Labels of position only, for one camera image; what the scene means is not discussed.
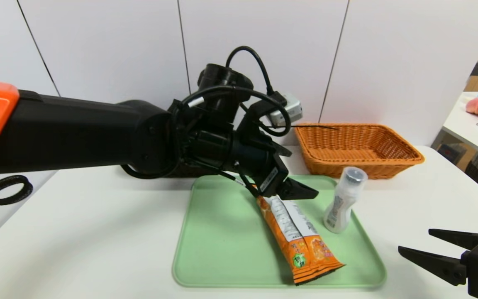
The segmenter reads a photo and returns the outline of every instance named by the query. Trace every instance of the snack bag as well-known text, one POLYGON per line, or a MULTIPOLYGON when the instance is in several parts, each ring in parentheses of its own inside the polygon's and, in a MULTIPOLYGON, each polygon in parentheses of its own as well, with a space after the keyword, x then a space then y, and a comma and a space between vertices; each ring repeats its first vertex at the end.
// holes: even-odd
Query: snack bag
POLYGON ((275 195, 260 196, 257 203, 290 265, 294 284, 305 284, 344 266, 294 202, 275 195))

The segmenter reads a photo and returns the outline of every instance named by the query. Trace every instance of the wicker basket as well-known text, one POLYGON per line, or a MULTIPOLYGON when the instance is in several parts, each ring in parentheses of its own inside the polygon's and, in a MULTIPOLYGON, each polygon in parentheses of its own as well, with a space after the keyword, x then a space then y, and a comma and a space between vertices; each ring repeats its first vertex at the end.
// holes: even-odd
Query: wicker basket
POLYGON ((408 141, 384 125, 302 125, 296 128, 296 135, 311 174, 339 178, 343 168, 355 166, 364 170, 370 179, 388 179, 425 161, 408 141))

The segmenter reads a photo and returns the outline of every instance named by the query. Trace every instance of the wire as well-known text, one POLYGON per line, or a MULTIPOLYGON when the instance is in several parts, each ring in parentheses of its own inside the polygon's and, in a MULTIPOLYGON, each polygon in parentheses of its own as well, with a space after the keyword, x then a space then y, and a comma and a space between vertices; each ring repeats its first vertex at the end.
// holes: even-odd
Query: wire
POLYGON ((209 170, 211 172, 214 172, 215 174, 220 174, 221 176, 224 176, 225 178, 229 178, 230 180, 233 180, 233 181, 235 180, 235 176, 232 176, 231 174, 228 174, 227 172, 223 172, 222 170, 212 165, 204 163, 203 161, 200 161, 200 160, 195 160, 195 162, 197 163, 197 166, 200 168, 209 170))
MULTIPOLYGON (((243 108, 243 110, 245 112, 248 112, 248 108, 245 106, 245 104, 241 103, 239 104, 239 106, 241 106, 241 108, 243 108)), ((279 131, 274 131, 274 130, 271 130, 269 129, 270 127, 267 127, 266 125, 264 125, 261 121, 258 121, 256 123, 261 129, 263 129, 263 131, 267 132, 268 134, 272 135, 272 136, 276 136, 276 137, 282 137, 282 136, 285 136, 286 133, 284 133, 283 131, 279 132, 279 131)))
POLYGON ((248 181, 248 178, 245 176, 245 174, 243 173, 243 171, 241 170, 241 165, 239 164, 239 161, 235 161, 234 163, 234 169, 237 171, 237 173, 239 174, 239 177, 241 178, 241 180, 243 180, 243 183, 244 183, 244 186, 246 187, 246 189, 248 189, 248 191, 250 192, 250 194, 252 194, 254 197, 258 197, 259 196, 259 192, 258 190, 252 185, 252 183, 250 183, 250 181, 248 181))
MULTIPOLYGON (((283 115, 283 118, 285 119, 285 129, 281 132, 277 132, 279 134, 286 135, 287 133, 290 132, 290 116, 287 110, 285 110, 284 106, 282 106, 279 102, 275 101, 268 95, 264 93, 260 93, 259 91, 253 91, 252 89, 244 88, 244 87, 237 87, 237 86, 228 86, 228 85, 220 85, 220 86, 212 86, 208 87, 206 89, 203 89, 201 91, 197 91, 195 93, 192 93, 191 95, 188 95, 184 100, 182 100, 180 106, 181 108, 184 107, 189 107, 189 103, 191 103, 194 100, 197 100, 198 98, 201 98, 209 93, 216 93, 219 91, 234 91, 234 92, 243 92, 243 93, 248 93, 250 96, 257 97, 260 100, 264 100, 270 104, 273 104, 281 112, 283 115)), ((181 152, 180 152, 180 138, 178 136, 178 114, 180 113, 180 108, 175 106, 171 112, 171 140, 173 142, 173 163, 169 168, 164 170, 163 172, 159 174, 142 174, 141 172, 137 172, 133 170, 129 165, 121 165, 123 170, 136 178, 139 179, 155 179, 155 178, 160 178, 163 176, 168 176, 172 174, 175 169, 178 167, 180 164, 180 157, 181 157, 181 152)))
MULTIPOLYGON (((247 112, 248 111, 248 108, 243 104, 239 104, 239 106, 241 106, 241 108, 247 112)), ((261 121, 258 121, 257 125, 263 129, 263 131, 267 132, 268 134, 271 134, 273 136, 277 136, 279 137, 279 135, 274 135, 273 133, 277 133, 277 134, 280 134, 281 132, 277 132, 277 131, 274 131, 274 130, 271 130, 269 129, 270 127, 273 127, 275 129, 279 129, 281 128, 281 126, 276 126, 276 125, 265 125, 264 123, 262 123, 261 121)), ((326 129, 330 129, 330 130, 338 130, 338 128, 336 127, 330 127, 328 125, 291 125, 291 127, 324 127, 326 129)))
POLYGON ((226 59, 226 67, 230 67, 230 63, 232 62, 232 58, 237 54, 239 51, 247 51, 248 53, 251 53, 252 56, 256 59, 258 62, 259 68, 261 69, 261 72, 263 73, 263 78, 265 79, 265 84, 267 85, 267 95, 272 95, 274 93, 274 90, 271 85, 271 80, 269 79, 269 75, 267 74, 267 69, 265 68, 265 65, 263 64, 263 61, 259 57, 258 53, 254 51, 251 47, 248 46, 241 46, 235 48, 230 55, 228 56, 228 59, 226 59))
MULTIPOLYGON (((188 97, 186 97, 182 101, 182 106, 188 105, 191 101, 205 96, 209 93, 215 93, 218 91, 234 91, 234 92, 243 92, 243 93, 248 93, 250 96, 257 97, 260 100, 264 100, 270 104, 273 104, 281 112, 283 115, 283 118, 285 119, 285 129, 281 132, 281 134, 285 135, 290 132, 290 116, 287 110, 285 110, 284 106, 282 106, 279 102, 275 101, 273 98, 269 97, 268 95, 264 93, 260 93, 259 91, 254 91, 252 89, 244 88, 244 87, 237 87, 237 86, 228 86, 228 85, 220 85, 220 86, 212 86, 208 87, 207 89, 203 89, 201 91, 197 91, 195 93, 192 93, 188 97)), ((178 138, 178 127, 177 127, 177 121, 178 121, 178 111, 179 108, 176 106, 173 110, 173 113, 171 115, 171 132, 173 135, 173 142, 176 142, 176 144, 173 145, 176 157, 180 157, 180 140, 178 138)))
POLYGON ((19 190, 15 195, 11 195, 4 199, 0 199, 0 206, 5 206, 8 204, 17 203, 26 199, 32 193, 32 184, 29 182, 26 176, 8 176, 0 180, 0 191, 16 185, 16 184, 23 184, 23 188, 19 190))

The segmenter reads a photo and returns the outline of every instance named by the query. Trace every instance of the white bottle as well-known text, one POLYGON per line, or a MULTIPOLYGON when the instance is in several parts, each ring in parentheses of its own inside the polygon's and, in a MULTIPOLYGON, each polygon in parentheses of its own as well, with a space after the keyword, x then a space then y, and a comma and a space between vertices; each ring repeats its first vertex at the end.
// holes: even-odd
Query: white bottle
POLYGON ((357 202, 368 175, 357 167, 345 167, 335 187, 333 202, 324 214, 324 226, 333 233, 342 233, 348 226, 351 205, 357 202))

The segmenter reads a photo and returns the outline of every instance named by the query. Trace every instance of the table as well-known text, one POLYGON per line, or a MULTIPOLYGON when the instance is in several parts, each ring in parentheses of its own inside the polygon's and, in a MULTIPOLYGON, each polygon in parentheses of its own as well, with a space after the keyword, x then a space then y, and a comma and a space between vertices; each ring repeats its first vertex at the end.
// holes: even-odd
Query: table
MULTIPOLYGON (((300 148, 289 148, 290 172, 307 174, 300 148)), ((402 245, 460 257, 462 248, 427 229, 478 232, 478 185, 431 148, 418 150, 425 163, 368 181, 355 204, 387 267, 377 289, 181 287, 171 266, 193 179, 138 180, 120 167, 99 167, 57 172, 2 226, 0 299, 470 298, 466 286, 453 287, 397 253, 402 245)))
POLYGON ((478 116, 466 112, 466 103, 477 95, 478 92, 464 92, 461 94, 442 126, 442 131, 433 143, 433 148, 438 147, 444 138, 444 133, 447 133, 478 151, 478 127, 476 125, 478 116))

